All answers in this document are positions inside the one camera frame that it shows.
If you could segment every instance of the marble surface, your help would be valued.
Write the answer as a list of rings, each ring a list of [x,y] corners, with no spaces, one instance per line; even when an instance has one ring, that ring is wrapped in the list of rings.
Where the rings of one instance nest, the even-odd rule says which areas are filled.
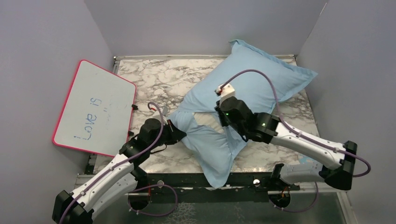
[[[285,62],[295,64],[293,57],[283,57]],[[170,113],[177,109],[183,96],[197,82],[205,78],[223,58],[201,59],[133,59],[121,60],[118,75],[137,86],[131,131],[138,133],[144,121],[152,116],[147,102],[166,106]],[[318,136],[311,107],[305,91],[301,91],[281,103],[284,119],[291,125]],[[271,172],[278,163],[298,164],[299,153],[284,147],[249,143],[235,158],[232,172]],[[99,172],[111,157],[98,155],[94,173]],[[148,173],[200,173],[201,167],[192,152],[181,142],[154,155],[140,165]]]

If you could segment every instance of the blue pillow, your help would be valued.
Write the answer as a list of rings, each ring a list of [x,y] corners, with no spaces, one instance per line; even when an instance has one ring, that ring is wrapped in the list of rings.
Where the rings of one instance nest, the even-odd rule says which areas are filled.
[[[275,86],[280,101],[285,101],[305,88],[317,75],[316,72],[294,65],[257,49],[244,41],[233,40],[231,55],[220,63],[207,77],[197,83],[184,97],[178,109],[169,119],[187,133],[182,142],[192,150],[200,163],[208,182],[222,187],[230,174],[236,155],[246,146],[241,137],[231,128],[223,132],[203,124],[194,118],[196,113],[213,116],[219,124],[214,108],[219,97],[214,90],[236,73],[256,69],[265,73]],[[231,85],[235,96],[243,100],[252,112],[271,113],[275,99],[267,80],[260,74],[247,72],[240,75]]]

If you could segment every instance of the marble table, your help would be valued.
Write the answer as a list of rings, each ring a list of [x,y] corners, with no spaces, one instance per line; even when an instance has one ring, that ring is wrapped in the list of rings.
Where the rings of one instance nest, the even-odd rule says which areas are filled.
[[[294,57],[281,57],[287,63],[296,64]],[[118,75],[135,83],[137,93],[131,131],[138,133],[144,121],[151,117],[147,102],[153,101],[166,106],[170,112],[177,109],[184,95],[197,82],[205,78],[224,58],[172,58],[121,60]],[[291,125],[318,136],[318,130],[311,107],[304,90],[281,103],[284,119]],[[111,157],[98,155],[94,174],[98,173],[111,160]],[[301,154],[284,147],[249,143],[235,158],[231,172],[271,172],[278,163],[298,164],[304,159]],[[202,169],[193,153],[182,143],[154,155],[140,165],[147,173],[201,173]]]

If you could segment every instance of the gray floor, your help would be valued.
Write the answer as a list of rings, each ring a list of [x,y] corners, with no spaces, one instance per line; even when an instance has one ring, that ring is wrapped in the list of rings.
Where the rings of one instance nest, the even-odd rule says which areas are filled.
[[[308,206],[313,194],[293,194],[288,208]],[[164,213],[171,204],[150,204],[145,212]],[[103,211],[94,224],[345,224],[336,193],[320,194],[309,211],[291,214],[272,208],[270,203],[182,203],[167,217],[148,217],[128,212],[127,198],[122,197]]]

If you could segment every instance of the whiteboard red frame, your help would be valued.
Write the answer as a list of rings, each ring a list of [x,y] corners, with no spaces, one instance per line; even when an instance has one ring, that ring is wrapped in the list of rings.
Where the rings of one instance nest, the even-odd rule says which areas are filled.
[[[135,86],[135,93],[134,93],[134,99],[133,99],[132,104],[134,104],[134,102],[135,102],[135,99],[136,99],[136,90],[137,90],[137,86],[135,85],[135,83],[130,82],[130,81],[124,79],[123,77],[120,77],[120,76],[118,76],[118,75],[112,73],[111,71],[109,71],[109,70],[107,70],[107,69],[104,69],[104,68],[102,68],[102,67],[100,67],[100,66],[98,66],[98,65],[96,65],[96,64],[94,64],[94,63],[92,63],[92,62],[90,62],[90,61],[88,61],[88,60],[83,59],[83,60],[79,61],[78,64],[77,64],[76,71],[75,71],[75,73],[74,73],[73,79],[72,79],[72,81],[71,81],[69,90],[68,90],[67,95],[66,95],[66,99],[65,99],[65,101],[64,101],[64,104],[63,104],[61,113],[60,113],[59,118],[58,118],[58,121],[57,121],[57,125],[56,125],[55,130],[54,130],[54,132],[53,132],[53,134],[52,134],[52,143],[54,143],[54,145],[60,146],[60,147],[71,148],[71,149],[75,149],[75,150],[78,150],[78,151],[83,151],[83,152],[88,152],[88,153],[94,153],[94,154],[99,154],[99,155],[105,155],[105,156],[114,157],[115,155],[107,155],[107,154],[103,154],[103,153],[97,153],[97,152],[85,150],[85,149],[82,149],[82,148],[76,148],[76,147],[70,147],[70,146],[67,146],[67,145],[58,144],[58,143],[55,142],[55,135],[56,135],[56,133],[57,133],[59,124],[60,124],[60,122],[61,122],[61,118],[62,118],[62,116],[63,116],[63,112],[64,112],[64,109],[65,109],[65,107],[66,107],[66,103],[67,103],[67,101],[69,100],[70,92],[71,92],[71,89],[72,89],[72,87],[73,87],[74,80],[76,79],[76,76],[77,76],[77,73],[78,73],[78,69],[80,68],[80,65],[81,65],[82,62],[91,63],[92,65],[95,65],[96,67],[98,67],[98,68],[100,68],[100,69],[103,69],[103,70],[105,70],[105,71],[107,71],[107,72],[109,72],[109,73],[111,73],[111,74],[113,74],[113,75],[115,75],[115,76],[117,76],[117,77],[119,77],[119,78],[121,78],[121,79],[123,79],[123,80],[129,82],[129,83],[132,83],[132,84]],[[131,117],[130,117],[130,119],[129,119],[129,127],[131,126],[132,115],[133,115],[133,113],[134,113],[134,110],[133,110],[133,108],[132,108]],[[128,137],[129,137],[128,131],[129,131],[129,129],[127,130],[127,137],[126,137],[125,142],[128,141]]]

